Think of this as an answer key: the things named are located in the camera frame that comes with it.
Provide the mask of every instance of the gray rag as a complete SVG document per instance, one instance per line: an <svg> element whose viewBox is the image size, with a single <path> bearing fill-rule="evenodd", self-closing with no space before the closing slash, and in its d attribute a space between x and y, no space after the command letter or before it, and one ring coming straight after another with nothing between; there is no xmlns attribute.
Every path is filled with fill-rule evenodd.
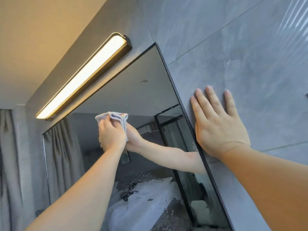
<svg viewBox="0 0 308 231"><path fill-rule="evenodd" d="M97 122L99 124L100 121L105 120L107 116L109 116L111 119L119 121L121 123L122 128L125 131L125 134L126 134L126 120L128 118L127 113L117 113L117 112L102 113L100 115L97 115L95 117L95 120L97 120Z"/></svg>

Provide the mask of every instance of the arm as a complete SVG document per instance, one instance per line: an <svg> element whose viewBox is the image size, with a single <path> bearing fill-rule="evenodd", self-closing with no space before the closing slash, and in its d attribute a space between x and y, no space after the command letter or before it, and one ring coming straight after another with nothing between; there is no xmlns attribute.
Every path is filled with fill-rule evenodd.
<svg viewBox="0 0 308 231"><path fill-rule="evenodd" d="M307 229L308 166L251 149L231 93L227 114L214 90L206 92L210 101L200 89L191 98L198 143L235 174L272 230Z"/></svg>
<svg viewBox="0 0 308 231"><path fill-rule="evenodd" d="M185 152L175 147L165 147L143 139L138 131L127 124L128 151L139 153L161 166L193 173L206 173L198 152Z"/></svg>
<svg viewBox="0 0 308 231"><path fill-rule="evenodd" d="M48 207L26 231L100 230L114 184L116 169L126 144L125 132L110 119L99 124L105 153L65 194Z"/></svg>

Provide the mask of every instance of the gray curtain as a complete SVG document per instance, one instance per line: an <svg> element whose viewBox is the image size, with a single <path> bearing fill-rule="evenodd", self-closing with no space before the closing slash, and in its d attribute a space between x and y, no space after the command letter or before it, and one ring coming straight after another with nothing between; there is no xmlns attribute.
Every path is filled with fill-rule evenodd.
<svg viewBox="0 0 308 231"><path fill-rule="evenodd" d="M12 111L0 110L0 230L23 229L22 197Z"/></svg>
<svg viewBox="0 0 308 231"><path fill-rule="evenodd" d="M52 204L82 177L84 167L77 135L67 119L58 122L43 137Z"/></svg>

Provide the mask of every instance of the hand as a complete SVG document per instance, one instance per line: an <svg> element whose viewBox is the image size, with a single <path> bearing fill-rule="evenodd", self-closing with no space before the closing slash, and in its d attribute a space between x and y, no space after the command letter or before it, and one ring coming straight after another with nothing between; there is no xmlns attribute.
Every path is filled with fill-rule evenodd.
<svg viewBox="0 0 308 231"><path fill-rule="evenodd" d="M98 139L104 151L120 149L122 153L126 144L126 135L119 121L110 120L107 116L105 120L100 121L98 131Z"/></svg>
<svg viewBox="0 0 308 231"><path fill-rule="evenodd" d="M200 146L211 156L221 159L235 147L250 147L246 128L237 114L231 92L225 91L227 112L222 107L212 87L206 87L209 100L200 89L191 97L196 116L196 136Z"/></svg>
<svg viewBox="0 0 308 231"><path fill-rule="evenodd" d="M139 132L130 124L126 123L126 134L128 138L128 142L126 143L126 150L133 151L139 153L139 149L144 140Z"/></svg>

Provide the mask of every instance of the forearm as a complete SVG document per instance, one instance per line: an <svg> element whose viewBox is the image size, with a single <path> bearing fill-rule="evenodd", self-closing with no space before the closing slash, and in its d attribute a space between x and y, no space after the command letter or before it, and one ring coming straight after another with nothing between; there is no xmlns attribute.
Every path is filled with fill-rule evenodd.
<svg viewBox="0 0 308 231"><path fill-rule="evenodd" d="M106 151L80 180L26 230L99 230L122 151Z"/></svg>
<svg viewBox="0 0 308 231"><path fill-rule="evenodd" d="M238 147L221 157L272 230L308 227L308 166Z"/></svg>
<svg viewBox="0 0 308 231"><path fill-rule="evenodd" d="M165 147L146 140L142 142L137 152L164 167L192 173L206 173L198 152L185 152L179 148Z"/></svg>

